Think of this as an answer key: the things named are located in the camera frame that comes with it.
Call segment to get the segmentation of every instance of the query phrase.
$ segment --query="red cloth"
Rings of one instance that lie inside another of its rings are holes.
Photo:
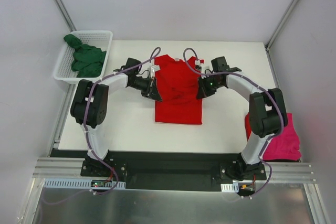
[[[188,63],[195,68],[195,57]],[[155,73],[162,102],[155,102],[155,121],[161,123],[202,124],[202,100],[197,100],[197,79],[183,60],[169,55],[155,58],[160,70]]]
[[[251,127],[248,121],[248,115],[245,117],[245,129],[247,139],[251,135]],[[272,139],[264,153],[264,160],[289,159],[298,160],[301,157],[300,139],[295,132],[292,113],[287,113],[288,125],[284,128],[280,136]]]

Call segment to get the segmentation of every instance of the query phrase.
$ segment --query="white wall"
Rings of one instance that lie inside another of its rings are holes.
[[[63,0],[77,29],[114,39],[268,42],[291,0]]]
[[[53,0],[0,0],[0,222],[16,223],[50,147],[66,85],[52,78],[68,32]]]
[[[271,48],[271,59],[336,223],[336,0],[301,0]]]

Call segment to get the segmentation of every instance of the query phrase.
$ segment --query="white tabletop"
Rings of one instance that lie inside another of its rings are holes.
[[[113,41],[105,75],[126,63],[128,57],[144,61],[160,46],[161,55],[183,58],[186,47],[211,65],[225,56],[231,67],[239,67],[265,88],[275,87],[264,44],[259,42],[205,41]],[[103,122],[111,151],[239,153],[246,145],[244,117],[248,102],[233,90],[220,88],[203,100],[202,125],[155,123],[155,102],[140,91],[125,88],[109,96]],[[59,144],[60,150],[87,150],[83,131],[68,113]]]

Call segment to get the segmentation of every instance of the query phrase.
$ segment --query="white laundry basket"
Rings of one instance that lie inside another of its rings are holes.
[[[73,62],[73,48],[69,47],[68,44],[64,41],[62,50],[58,56],[58,60],[54,69],[54,78],[56,80],[66,81],[69,84],[77,84],[80,80],[86,79],[90,81],[97,81],[104,76],[107,59],[109,57],[112,36],[113,33],[110,31],[104,30],[88,30],[88,31],[73,31],[71,34],[79,38],[84,44],[89,44],[90,46],[95,46],[101,48],[102,51],[106,51],[105,61],[101,74],[98,77],[94,78],[77,78],[78,72],[73,72],[71,70],[71,64]]]

